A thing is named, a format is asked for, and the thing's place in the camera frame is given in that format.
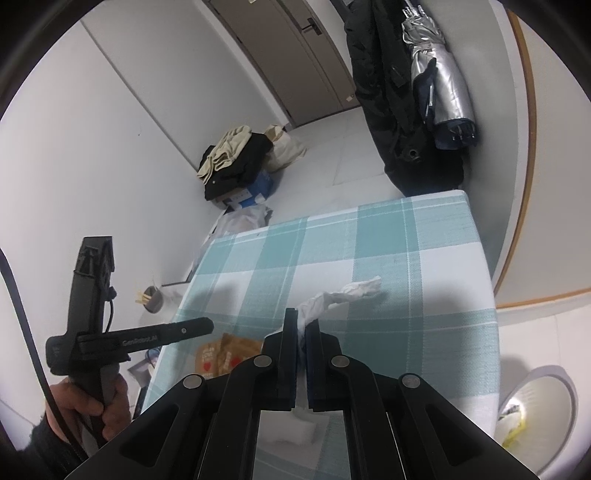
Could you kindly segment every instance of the umbrella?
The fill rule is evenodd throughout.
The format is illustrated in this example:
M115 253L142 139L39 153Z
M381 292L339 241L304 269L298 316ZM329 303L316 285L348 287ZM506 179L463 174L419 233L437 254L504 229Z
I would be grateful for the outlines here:
M475 145L476 124L466 81L435 21L405 0L402 39L411 49L411 78L418 109L440 150Z

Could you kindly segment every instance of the door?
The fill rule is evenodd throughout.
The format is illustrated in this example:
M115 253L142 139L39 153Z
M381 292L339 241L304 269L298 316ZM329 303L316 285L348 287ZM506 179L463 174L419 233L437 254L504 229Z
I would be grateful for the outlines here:
M210 0L209 5L295 127L359 105L349 72L303 0Z

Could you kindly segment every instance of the human hand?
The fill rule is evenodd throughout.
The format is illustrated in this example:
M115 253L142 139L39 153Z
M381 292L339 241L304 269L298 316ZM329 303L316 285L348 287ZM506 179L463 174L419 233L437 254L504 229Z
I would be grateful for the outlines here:
M78 441L81 440L81 425L78 421L77 413L93 417L102 416L103 423L105 424L102 434L105 440L111 440L131 423L131 412L129 411L129 400L127 398L127 383L121 375L117 375L115 378L115 396L113 397L113 402L107 408L104 408L101 402L75 386L69 378L65 378L62 382L52 385L50 388L64 420ZM47 421L53 432L61 440L67 442L66 436L61 431L48 405L45 407L45 412Z

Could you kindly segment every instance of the blue box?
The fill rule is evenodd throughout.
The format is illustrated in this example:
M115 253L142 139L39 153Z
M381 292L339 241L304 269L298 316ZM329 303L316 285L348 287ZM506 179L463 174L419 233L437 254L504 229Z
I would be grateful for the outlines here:
M273 179L266 170L261 170L252 182L245 189L236 189L220 197L216 200L222 202L226 206L238 210L240 208L257 205L267 200L271 189L273 188Z

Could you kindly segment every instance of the table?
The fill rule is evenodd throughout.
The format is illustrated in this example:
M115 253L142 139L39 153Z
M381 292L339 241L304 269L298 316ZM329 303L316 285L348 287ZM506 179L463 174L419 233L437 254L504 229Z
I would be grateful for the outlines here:
M374 372L420 374L489 434L499 396L499 343L488 267L460 190L282 223L215 240L175 321L209 316L211 335L164 347L145 407L194 371L198 346L223 332L262 339L286 307L351 281L382 277L382 292L320 318L343 353ZM349 478L342 415L298 416L314 442L258 442L254 478Z

